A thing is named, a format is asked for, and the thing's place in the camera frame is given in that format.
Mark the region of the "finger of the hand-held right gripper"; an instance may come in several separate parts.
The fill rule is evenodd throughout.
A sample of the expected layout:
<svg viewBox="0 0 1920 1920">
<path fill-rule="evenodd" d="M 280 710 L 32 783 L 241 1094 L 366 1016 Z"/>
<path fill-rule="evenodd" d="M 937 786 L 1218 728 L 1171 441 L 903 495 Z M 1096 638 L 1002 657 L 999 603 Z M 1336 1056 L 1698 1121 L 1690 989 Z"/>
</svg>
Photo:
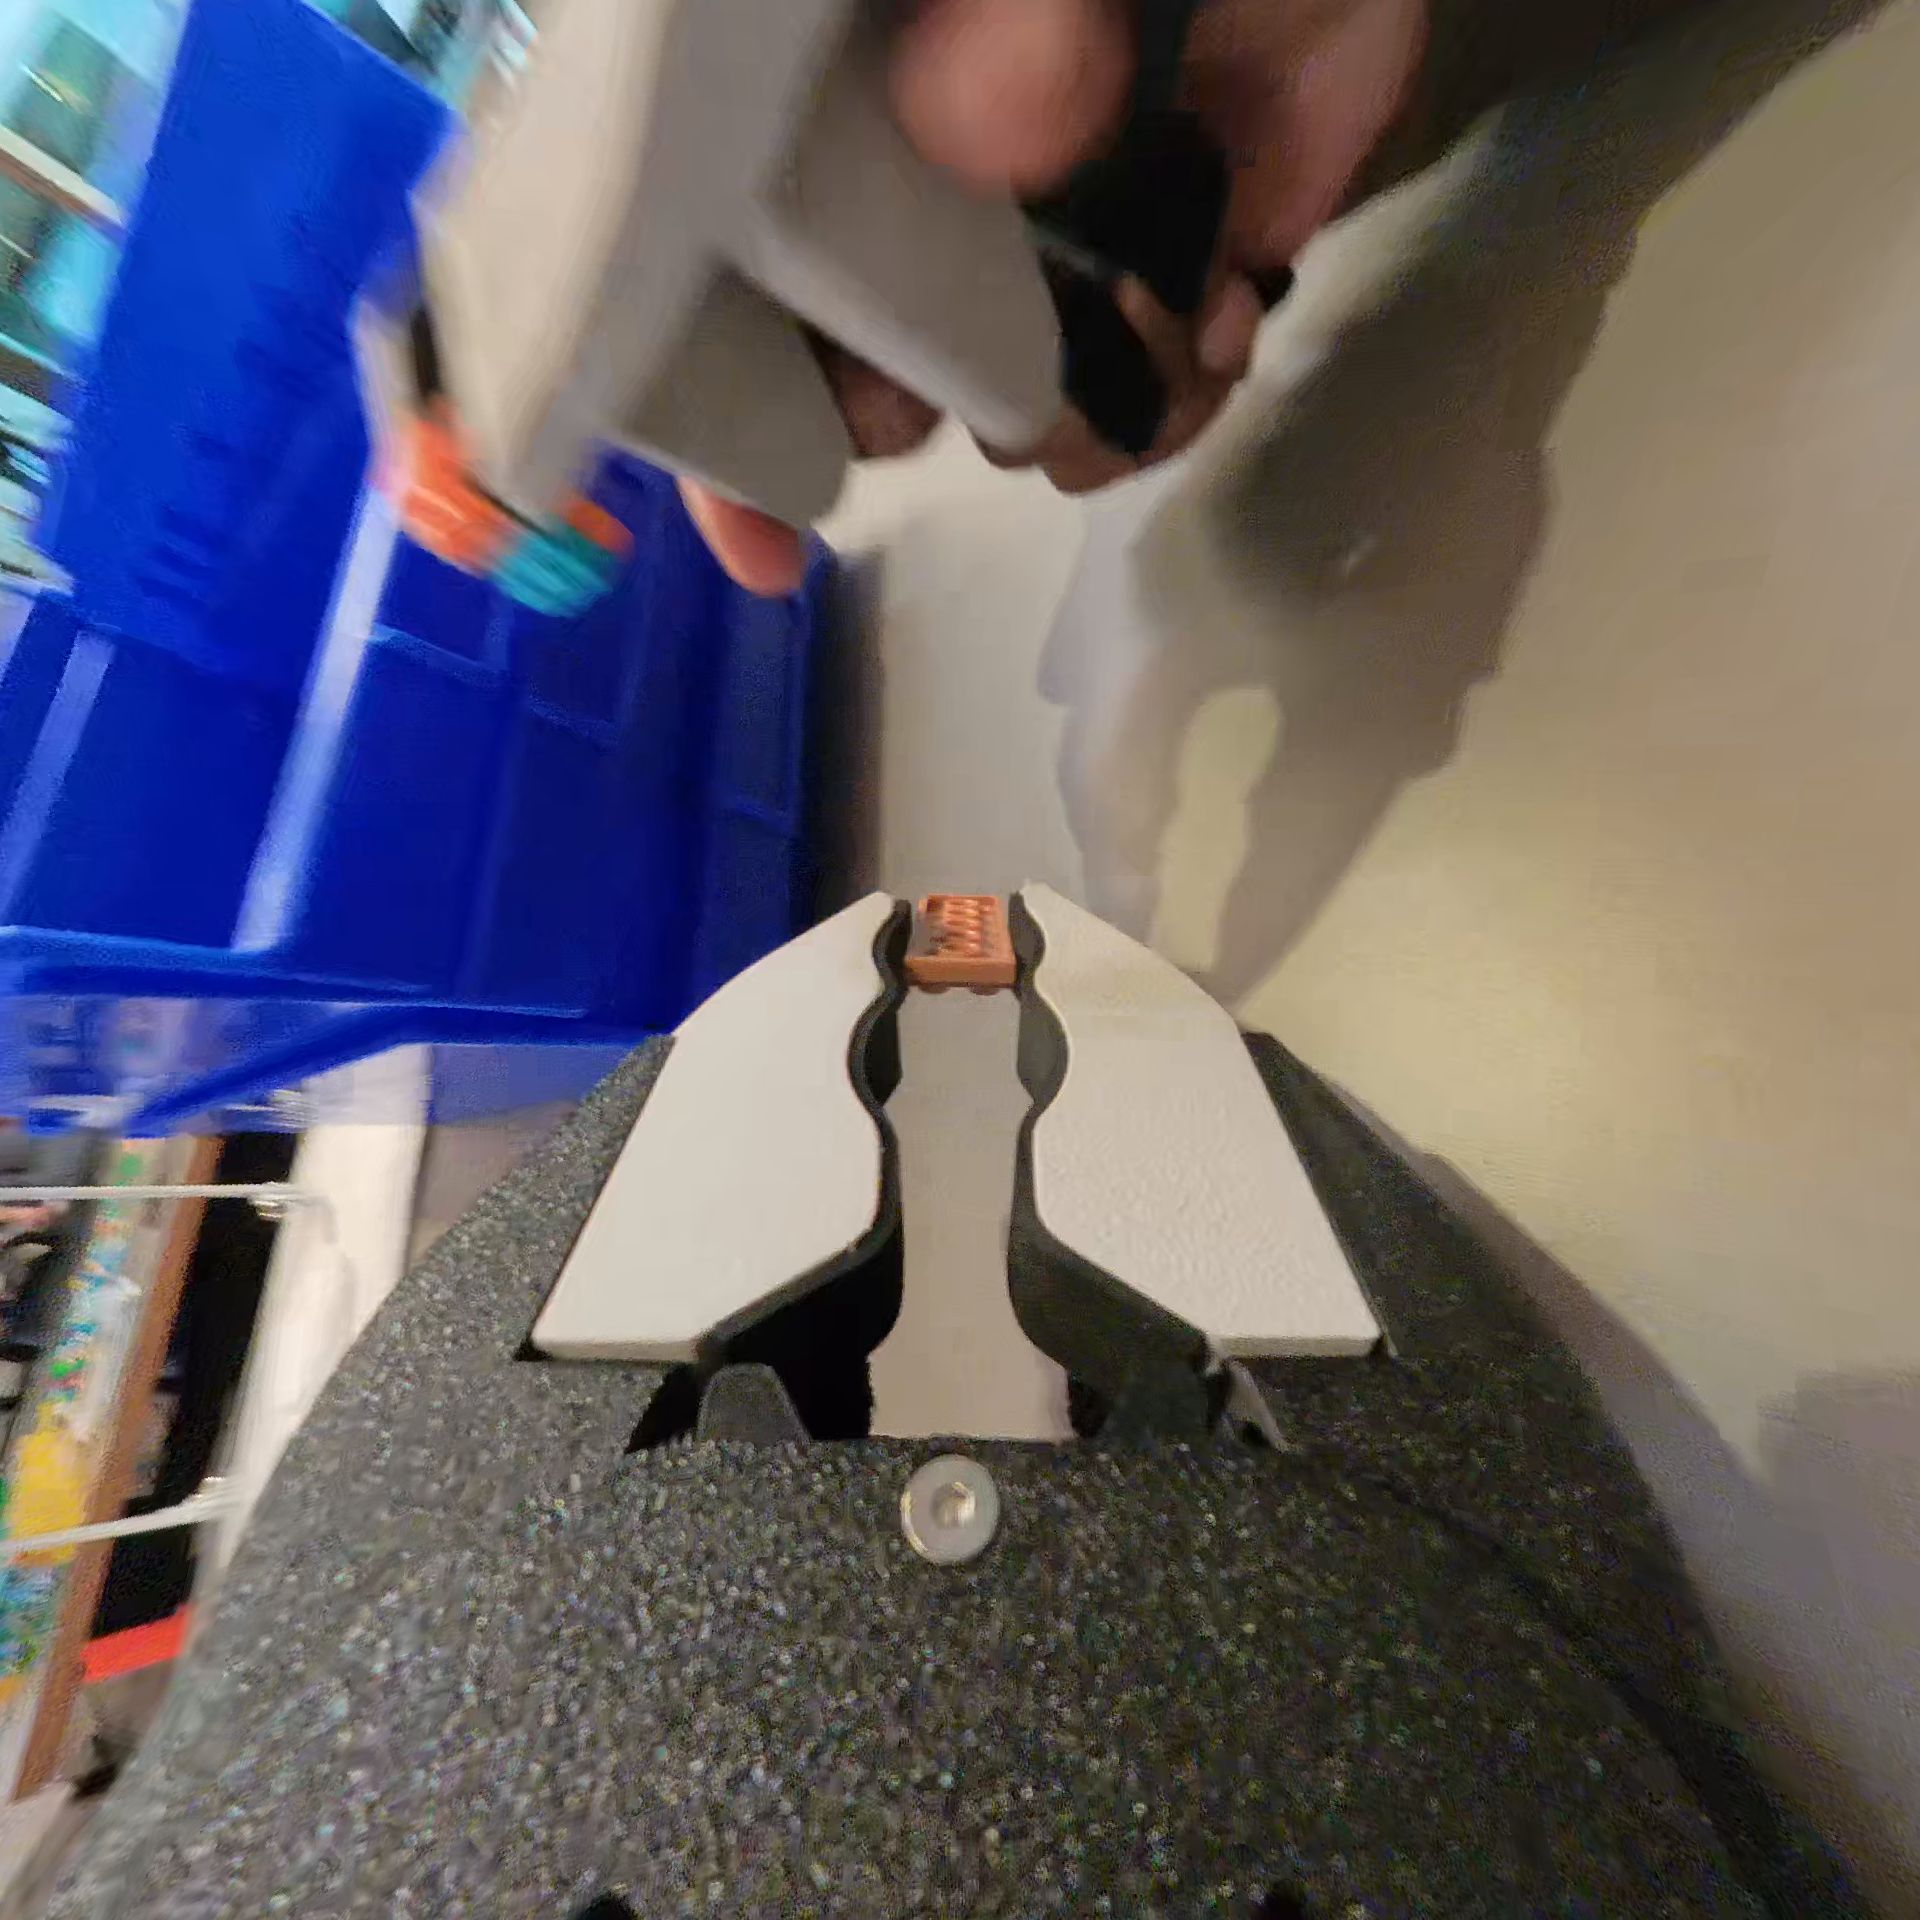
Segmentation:
<svg viewBox="0 0 1920 1920">
<path fill-rule="evenodd" d="M 802 327 L 733 275 L 709 282 L 677 342 L 614 402 L 608 440 L 798 529 L 831 510 L 851 463 Z"/>
<path fill-rule="evenodd" d="M 783 126 L 781 6 L 531 6 L 423 219 L 423 312 L 478 481 L 542 519 L 599 443 L 749 470 L 696 317 Z"/>
</svg>

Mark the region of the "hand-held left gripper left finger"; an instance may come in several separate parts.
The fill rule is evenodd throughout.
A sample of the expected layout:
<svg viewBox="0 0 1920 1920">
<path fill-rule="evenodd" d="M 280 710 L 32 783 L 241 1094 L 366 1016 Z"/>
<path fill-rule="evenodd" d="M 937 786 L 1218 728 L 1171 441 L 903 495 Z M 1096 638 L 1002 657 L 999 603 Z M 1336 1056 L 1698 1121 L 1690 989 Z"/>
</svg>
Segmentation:
<svg viewBox="0 0 1920 1920">
<path fill-rule="evenodd" d="M 861 897 L 673 1029 L 534 1320 L 538 1357 L 710 1360 L 881 1249 L 904 946 L 904 901 Z"/>
</svg>

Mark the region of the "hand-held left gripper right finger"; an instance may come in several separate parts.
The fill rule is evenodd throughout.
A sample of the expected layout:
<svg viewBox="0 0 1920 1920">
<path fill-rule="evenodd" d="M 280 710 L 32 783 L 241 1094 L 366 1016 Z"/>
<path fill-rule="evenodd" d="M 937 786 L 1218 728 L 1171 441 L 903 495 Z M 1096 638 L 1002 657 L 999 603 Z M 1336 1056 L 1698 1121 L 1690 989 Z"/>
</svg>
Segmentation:
<svg viewBox="0 0 1920 1920">
<path fill-rule="evenodd" d="M 1232 1016 L 1186 971 L 1030 882 L 1024 1011 L 1041 1094 L 1038 1224 L 1211 1360 L 1362 1358 L 1379 1339 Z"/>
</svg>

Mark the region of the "orange teal brick assembly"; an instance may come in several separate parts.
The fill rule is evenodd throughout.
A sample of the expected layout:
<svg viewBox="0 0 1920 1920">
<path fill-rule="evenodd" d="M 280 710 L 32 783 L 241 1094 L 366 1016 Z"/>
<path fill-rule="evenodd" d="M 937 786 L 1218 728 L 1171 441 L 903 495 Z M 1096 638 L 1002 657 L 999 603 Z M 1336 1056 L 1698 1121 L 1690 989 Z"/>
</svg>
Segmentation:
<svg viewBox="0 0 1920 1920">
<path fill-rule="evenodd" d="M 542 617 L 583 616 L 632 557 L 627 527 L 584 496 L 545 519 L 493 496 L 470 470 L 458 419 L 442 398 L 405 419 L 382 481 L 407 537 Z"/>
</svg>

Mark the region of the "brown studded plate brick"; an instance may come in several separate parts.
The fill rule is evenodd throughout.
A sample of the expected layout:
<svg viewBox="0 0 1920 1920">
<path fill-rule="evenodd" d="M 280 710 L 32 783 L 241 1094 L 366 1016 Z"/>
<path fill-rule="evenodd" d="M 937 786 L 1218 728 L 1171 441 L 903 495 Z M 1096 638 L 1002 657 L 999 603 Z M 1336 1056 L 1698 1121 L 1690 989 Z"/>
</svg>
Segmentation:
<svg viewBox="0 0 1920 1920">
<path fill-rule="evenodd" d="M 1002 897 L 929 895 L 917 903 L 903 957 L 912 993 L 994 998 L 1014 993 L 1018 979 L 1021 957 Z"/>
</svg>

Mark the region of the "blue plastic bin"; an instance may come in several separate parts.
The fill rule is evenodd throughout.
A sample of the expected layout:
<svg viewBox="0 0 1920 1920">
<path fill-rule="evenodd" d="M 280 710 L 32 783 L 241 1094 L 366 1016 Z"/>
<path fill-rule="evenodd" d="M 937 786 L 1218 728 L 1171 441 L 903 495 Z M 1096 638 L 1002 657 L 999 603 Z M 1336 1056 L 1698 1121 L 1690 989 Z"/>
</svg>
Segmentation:
<svg viewBox="0 0 1920 1920">
<path fill-rule="evenodd" d="M 357 296 L 447 134 L 307 6 L 185 6 L 54 459 L 65 594 L 3 613 L 3 1115 L 264 1126 L 386 1048 L 677 1026 L 811 921 L 833 557 L 733 589 L 603 459 L 573 619 L 398 533 Z"/>
</svg>

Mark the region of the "person's right hand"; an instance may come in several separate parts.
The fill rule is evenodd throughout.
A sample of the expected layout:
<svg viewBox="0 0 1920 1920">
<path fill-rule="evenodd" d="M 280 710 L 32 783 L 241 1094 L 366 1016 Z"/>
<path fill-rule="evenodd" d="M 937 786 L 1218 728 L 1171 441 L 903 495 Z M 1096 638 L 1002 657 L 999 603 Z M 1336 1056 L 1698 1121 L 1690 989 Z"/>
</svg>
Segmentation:
<svg viewBox="0 0 1920 1920">
<path fill-rule="evenodd" d="M 1059 414 L 1027 443 L 981 454 L 1090 495 L 1197 441 L 1245 377 L 1266 299 L 1391 129 L 1423 45 L 1415 2 L 1201 6 L 1179 95 L 1232 167 L 1207 297 L 1177 318 L 1143 282 L 1117 288 L 1163 383 L 1161 432 L 1129 455 Z M 1129 6 L 913 6 L 890 61 L 896 122 L 962 185 L 1038 197 L 1110 146 L 1136 62 Z"/>
</svg>

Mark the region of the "colourful printed box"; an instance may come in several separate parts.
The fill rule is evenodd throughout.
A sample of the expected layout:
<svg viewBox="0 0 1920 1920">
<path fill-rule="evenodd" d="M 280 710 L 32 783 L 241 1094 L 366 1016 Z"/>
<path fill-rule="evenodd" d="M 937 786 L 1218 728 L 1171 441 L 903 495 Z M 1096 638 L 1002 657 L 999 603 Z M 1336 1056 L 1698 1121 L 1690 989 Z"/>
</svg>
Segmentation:
<svg viewBox="0 0 1920 1920">
<path fill-rule="evenodd" d="M 81 1655 L 112 1558 L 67 1543 L 119 1522 L 151 1421 L 186 1262 L 221 1146 L 206 1136 L 105 1150 L 103 1198 L 74 1202 L 54 1294 L 3 1458 L 2 1795 L 56 1776 Z"/>
</svg>

